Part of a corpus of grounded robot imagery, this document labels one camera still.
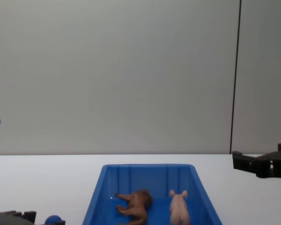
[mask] blue plastic bin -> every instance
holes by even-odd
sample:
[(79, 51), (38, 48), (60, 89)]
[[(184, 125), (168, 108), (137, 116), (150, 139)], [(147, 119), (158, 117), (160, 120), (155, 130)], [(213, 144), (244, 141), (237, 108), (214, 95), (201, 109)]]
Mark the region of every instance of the blue plastic bin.
[(129, 194), (140, 188), (150, 190), (152, 207), (148, 210), (147, 225), (170, 224), (169, 192), (188, 191), (186, 199), (192, 225), (221, 225), (212, 203), (192, 165), (131, 164), (103, 166), (82, 225), (116, 225), (129, 218), (116, 212), (116, 205), (125, 201), (114, 196)]

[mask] white tabletop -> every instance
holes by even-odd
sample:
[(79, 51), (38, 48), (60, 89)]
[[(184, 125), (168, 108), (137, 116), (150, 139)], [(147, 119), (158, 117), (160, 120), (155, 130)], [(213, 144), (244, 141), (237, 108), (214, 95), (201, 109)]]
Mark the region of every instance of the white tabletop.
[(281, 225), (281, 179), (234, 170), (231, 155), (0, 156), (0, 211), (80, 225), (101, 167), (124, 163), (192, 164), (224, 225)]

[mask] toy animal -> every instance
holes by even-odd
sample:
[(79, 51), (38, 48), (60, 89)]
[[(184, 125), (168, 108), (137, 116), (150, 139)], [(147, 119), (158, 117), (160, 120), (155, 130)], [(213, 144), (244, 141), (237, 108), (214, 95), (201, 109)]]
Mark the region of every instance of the toy animal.
[(143, 225), (146, 223), (148, 219), (146, 210), (153, 202), (153, 198), (148, 190), (140, 189), (129, 195), (120, 195), (116, 192), (115, 196), (127, 202), (128, 208), (120, 205), (116, 206), (116, 210), (119, 213), (132, 217), (133, 220), (127, 225)]
[(182, 194), (175, 194), (171, 190), (170, 197), (172, 198), (170, 203), (170, 225), (190, 225), (191, 219), (185, 202), (187, 191), (184, 190)]

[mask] gray wall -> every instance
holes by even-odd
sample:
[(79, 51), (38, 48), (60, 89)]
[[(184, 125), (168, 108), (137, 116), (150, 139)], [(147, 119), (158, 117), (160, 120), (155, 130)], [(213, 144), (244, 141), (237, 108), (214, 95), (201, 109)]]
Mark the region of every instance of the gray wall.
[(232, 149), (281, 143), (281, 0), (243, 0)]
[[(0, 154), (228, 153), (238, 4), (0, 0)], [(281, 0), (242, 13), (233, 150), (273, 150)]]

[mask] pink toy pig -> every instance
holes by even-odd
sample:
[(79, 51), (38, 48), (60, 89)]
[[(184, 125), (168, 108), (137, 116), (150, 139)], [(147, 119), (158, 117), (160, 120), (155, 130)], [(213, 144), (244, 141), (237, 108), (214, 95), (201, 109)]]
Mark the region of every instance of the pink toy pig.
[(184, 190), (182, 194), (175, 194), (171, 190), (170, 197), (173, 198), (170, 203), (170, 225), (190, 225), (191, 219), (184, 200), (187, 198), (187, 191)]

